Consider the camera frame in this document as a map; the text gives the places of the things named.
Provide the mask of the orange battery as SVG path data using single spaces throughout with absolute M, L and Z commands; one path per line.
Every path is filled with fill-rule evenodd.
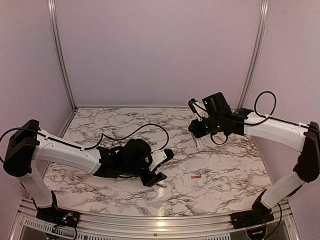
M 159 186 L 159 187 L 167 188 L 167 185 L 166 185 L 166 184 L 157 183 L 156 185 Z
M 191 179 L 199 179 L 201 177 L 202 177 L 201 175 L 193 175 L 193 176 L 191 176 Z

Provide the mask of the white remote control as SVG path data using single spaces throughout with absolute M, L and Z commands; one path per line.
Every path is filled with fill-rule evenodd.
M 201 138 L 196 138 L 196 136 L 193 134 L 192 135 L 192 140 L 194 142 L 194 146 L 198 149 L 198 150 L 202 150 L 203 149 L 203 141 Z

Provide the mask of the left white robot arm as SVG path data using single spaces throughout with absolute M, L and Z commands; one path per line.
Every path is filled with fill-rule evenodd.
M 63 219 L 56 197 L 40 176 L 36 161 L 47 161 L 82 170 L 100 178 L 140 178 L 146 187 L 166 179 L 158 168 L 174 157 L 164 147 L 152 150 L 142 139 L 130 139 L 124 146 L 105 148 L 97 143 L 87 147 L 63 140 L 39 127 L 39 121 L 29 120 L 12 132 L 2 160 L 4 171 L 17 178 L 31 195 L 38 209 L 53 223 Z

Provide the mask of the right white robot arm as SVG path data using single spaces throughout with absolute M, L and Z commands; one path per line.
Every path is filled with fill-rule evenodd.
M 258 224 L 281 200 L 293 195 L 305 183 L 315 181 L 320 175 L 320 128 L 316 122 L 296 123 L 261 114 L 256 109 L 231 110 L 222 92 L 197 101 L 189 100 L 188 106 L 197 115 L 188 130 L 198 143 L 204 136 L 212 139 L 218 133 L 228 138 L 235 134 L 270 140 L 290 147 L 300 153 L 293 170 L 264 190 L 252 205 L 247 219 Z

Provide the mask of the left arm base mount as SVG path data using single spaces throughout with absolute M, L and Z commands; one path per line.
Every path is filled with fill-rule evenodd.
M 67 226 L 71 228 L 76 228 L 80 219 L 80 213 L 75 210 L 69 210 L 58 207 L 57 198 L 53 191 L 51 191 L 51 195 L 51 206 L 46 208 L 41 208 L 37 206 L 36 218 L 55 224 L 57 226 Z

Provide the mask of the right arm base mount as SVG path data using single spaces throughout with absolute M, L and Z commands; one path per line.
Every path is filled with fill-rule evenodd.
M 262 195 L 261 193 L 254 201 L 251 210 L 235 212 L 230 215 L 231 224 L 234 229 L 262 225 L 275 219 L 272 209 L 265 207 L 261 203 Z

